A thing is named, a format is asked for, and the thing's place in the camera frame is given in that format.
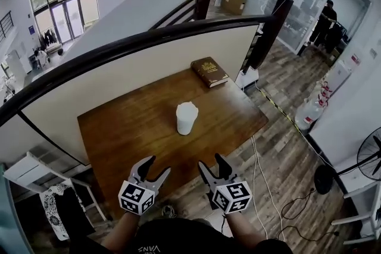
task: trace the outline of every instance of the cardboard box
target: cardboard box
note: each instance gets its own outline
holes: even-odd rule
[[[246,1],[247,0],[222,0],[221,7],[232,14],[242,15]]]
[[[330,54],[327,54],[326,63],[328,66],[332,66],[339,58],[340,52],[335,48]]]

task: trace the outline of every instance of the fan blade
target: fan blade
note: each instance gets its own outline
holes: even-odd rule
[[[381,141],[380,141],[380,139],[378,137],[376,137],[376,136],[373,136],[373,139],[376,142],[376,144],[379,147],[379,149],[381,150]]]
[[[376,166],[376,168],[374,169],[372,175],[374,175],[375,173],[377,173],[377,171],[380,169],[380,167],[381,167],[381,161],[377,164],[377,166]]]

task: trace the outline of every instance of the wooden table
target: wooden table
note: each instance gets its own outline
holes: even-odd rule
[[[176,107],[192,101],[198,118],[188,136],[176,129]],[[133,164],[157,156],[148,178],[165,167],[171,174],[160,190],[169,195],[199,175],[197,162],[216,163],[267,122],[267,117],[235,83],[209,89],[192,70],[158,80],[107,102],[78,118],[86,151],[102,192],[117,218],[118,192]]]

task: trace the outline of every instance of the yellow-black tape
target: yellow-black tape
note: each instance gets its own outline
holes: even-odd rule
[[[283,115],[287,118],[287,120],[289,120],[289,121],[291,122],[291,124],[296,128],[296,130],[298,130],[298,131],[300,132],[301,135],[303,135],[302,132],[300,131],[299,127],[298,127],[298,126],[295,124],[295,122],[293,121],[293,119],[291,119],[291,117],[290,117],[287,113],[285,113],[285,112],[283,111],[283,109],[281,109],[281,107],[279,107],[278,105],[276,105],[276,103],[275,103],[272,99],[270,99],[270,98],[266,95],[266,93],[263,92],[263,90],[259,89],[258,87],[257,87],[257,90],[258,90],[259,92],[261,92],[262,95],[263,95],[266,99],[268,99],[268,100],[270,101],[270,103],[273,104],[273,105],[280,111],[280,113],[283,114]]]

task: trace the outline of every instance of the black t-shirt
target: black t-shirt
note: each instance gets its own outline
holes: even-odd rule
[[[321,13],[332,20],[338,20],[338,15],[334,9],[331,10],[329,7],[324,7]],[[326,20],[326,19],[324,17],[320,17],[319,20]]]
[[[245,250],[234,238],[222,235],[214,228],[188,219],[157,219],[142,225],[125,254],[172,253],[290,253],[286,243],[270,239],[259,243],[252,251]]]

